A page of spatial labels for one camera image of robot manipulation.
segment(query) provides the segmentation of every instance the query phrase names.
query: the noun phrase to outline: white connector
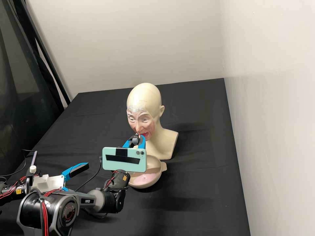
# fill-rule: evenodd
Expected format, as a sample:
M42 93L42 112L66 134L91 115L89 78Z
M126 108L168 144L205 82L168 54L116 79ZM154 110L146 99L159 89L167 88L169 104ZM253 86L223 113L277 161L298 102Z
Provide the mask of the white connector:
M32 174L35 174L35 172L36 172L36 166L30 166L30 172L31 172Z

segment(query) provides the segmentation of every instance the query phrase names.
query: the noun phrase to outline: red lips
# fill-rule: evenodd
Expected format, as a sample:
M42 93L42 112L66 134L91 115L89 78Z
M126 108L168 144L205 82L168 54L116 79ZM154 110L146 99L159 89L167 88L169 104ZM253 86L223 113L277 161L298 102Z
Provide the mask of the red lips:
M148 132L146 132L146 133L143 133L143 134L140 134L140 135L143 135L145 138L148 136Z

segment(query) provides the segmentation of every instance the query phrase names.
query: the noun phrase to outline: mannequin nose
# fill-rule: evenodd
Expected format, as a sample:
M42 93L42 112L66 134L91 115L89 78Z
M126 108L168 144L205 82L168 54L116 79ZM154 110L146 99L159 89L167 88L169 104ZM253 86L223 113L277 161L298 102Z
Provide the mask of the mannequin nose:
M137 133L140 133L142 130L143 130L143 126L137 124L137 125L136 125L136 131L137 131Z

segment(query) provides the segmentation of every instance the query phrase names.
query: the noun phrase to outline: mannequin mouth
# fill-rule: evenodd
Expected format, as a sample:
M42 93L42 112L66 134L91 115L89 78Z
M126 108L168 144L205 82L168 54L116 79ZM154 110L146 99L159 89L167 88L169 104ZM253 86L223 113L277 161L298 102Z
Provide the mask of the mannequin mouth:
M146 132L146 133L142 133L142 134L139 134L139 135L143 135L145 138L148 137L149 135L149 132Z

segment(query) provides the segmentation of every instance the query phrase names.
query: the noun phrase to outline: mannequin ear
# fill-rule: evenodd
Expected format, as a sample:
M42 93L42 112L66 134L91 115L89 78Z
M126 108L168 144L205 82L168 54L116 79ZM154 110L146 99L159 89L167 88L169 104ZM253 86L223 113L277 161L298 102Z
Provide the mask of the mannequin ear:
M160 117L163 115L164 110L165 106L160 106Z

